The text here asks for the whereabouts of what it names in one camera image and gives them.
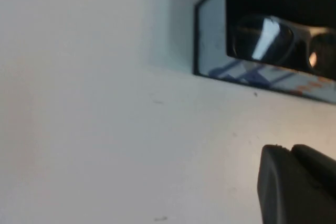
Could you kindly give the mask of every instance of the white surface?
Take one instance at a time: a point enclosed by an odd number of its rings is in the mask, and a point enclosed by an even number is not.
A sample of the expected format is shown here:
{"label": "white surface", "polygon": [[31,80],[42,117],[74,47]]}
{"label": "white surface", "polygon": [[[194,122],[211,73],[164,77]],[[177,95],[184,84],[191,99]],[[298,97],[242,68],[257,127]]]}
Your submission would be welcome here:
{"label": "white surface", "polygon": [[0,223],[261,223],[264,144],[336,157],[336,106],[191,75],[195,1],[0,0]]}

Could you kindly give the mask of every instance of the black object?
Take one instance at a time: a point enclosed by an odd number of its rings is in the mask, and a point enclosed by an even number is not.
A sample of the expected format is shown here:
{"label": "black object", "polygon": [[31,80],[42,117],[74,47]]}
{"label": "black object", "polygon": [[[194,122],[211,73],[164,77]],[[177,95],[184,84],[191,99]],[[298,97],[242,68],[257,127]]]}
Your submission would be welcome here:
{"label": "black object", "polygon": [[303,57],[291,68],[336,80],[336,30],[331,28],[250,15],[235,26],[233,49],[237,58],[284,67],[297,57],[294,49],[302,42]]}
{"label": "black object", "polygon": [[258,195],[264,224],[335,224],[336,161],[305,145],[267,145]]}

